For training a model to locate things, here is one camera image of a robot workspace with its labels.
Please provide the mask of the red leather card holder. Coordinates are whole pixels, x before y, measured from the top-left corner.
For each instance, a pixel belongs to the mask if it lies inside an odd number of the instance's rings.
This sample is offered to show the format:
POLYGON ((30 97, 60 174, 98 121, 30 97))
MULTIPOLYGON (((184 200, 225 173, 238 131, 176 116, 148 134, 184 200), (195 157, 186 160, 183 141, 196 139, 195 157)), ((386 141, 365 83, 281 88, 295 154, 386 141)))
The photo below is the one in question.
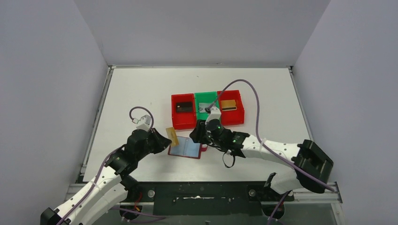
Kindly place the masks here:
POLYGON ((200 159, 201 153, 207 151, 208 146, 201 143, 194 143, 189 137, 177 136, 178 145, 168 150, 168 155, 184 158, 200 159))

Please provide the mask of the yellow credit card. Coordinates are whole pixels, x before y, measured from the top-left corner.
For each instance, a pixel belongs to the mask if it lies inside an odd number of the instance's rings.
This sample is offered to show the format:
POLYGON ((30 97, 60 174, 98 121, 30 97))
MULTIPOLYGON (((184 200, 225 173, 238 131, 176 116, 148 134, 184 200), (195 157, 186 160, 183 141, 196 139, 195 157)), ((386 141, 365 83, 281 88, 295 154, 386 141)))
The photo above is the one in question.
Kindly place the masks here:
POLYGON ((168 128, 166 128, 166 133, 167 133, 168 139, 171 140, 170 146, 171 147, 178 146, 179 145, 179 140, 178 140, 178 137, 176 135, 176 130, 173 127, 168 127, 168 128))
POLYGON ((237 109, 237 103, 234 99, 221 100, 220 107, 223 112, 234 111, 237 109))

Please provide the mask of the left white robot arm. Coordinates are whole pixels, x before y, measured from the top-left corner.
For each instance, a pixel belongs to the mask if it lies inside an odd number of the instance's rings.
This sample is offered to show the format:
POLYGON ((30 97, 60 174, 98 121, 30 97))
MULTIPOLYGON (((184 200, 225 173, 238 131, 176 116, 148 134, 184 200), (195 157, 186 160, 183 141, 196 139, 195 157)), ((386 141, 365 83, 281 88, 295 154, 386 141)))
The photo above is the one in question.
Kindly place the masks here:
POLYGON ((138 197, 139 182, 131 176, 149 154, 166 150, 172 141, 155 128, 133 130, 126 144, 109 153, 97 174, 77 193, 40 216, 42 225, 90 225, 115 204, 138 197))

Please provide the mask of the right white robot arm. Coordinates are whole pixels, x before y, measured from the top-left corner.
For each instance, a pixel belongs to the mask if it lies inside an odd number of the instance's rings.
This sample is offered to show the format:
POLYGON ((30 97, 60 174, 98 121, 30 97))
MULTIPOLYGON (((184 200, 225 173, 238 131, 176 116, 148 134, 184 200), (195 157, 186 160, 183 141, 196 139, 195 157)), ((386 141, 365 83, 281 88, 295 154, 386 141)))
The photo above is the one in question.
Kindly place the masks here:
POLYGON ((194 143, 213 145, 233 158, 257 158, 288 166, 286 173, 272 172, 264 187, 264 194, 276 200, 287 191, 305 188, 322 194, 332 191, 328 185, 333 160, 314 142, 305 139, 302 143, 282 143, 261 140, 255 135, 232 131, 219 120, 198 120, 190 133, 194 143))

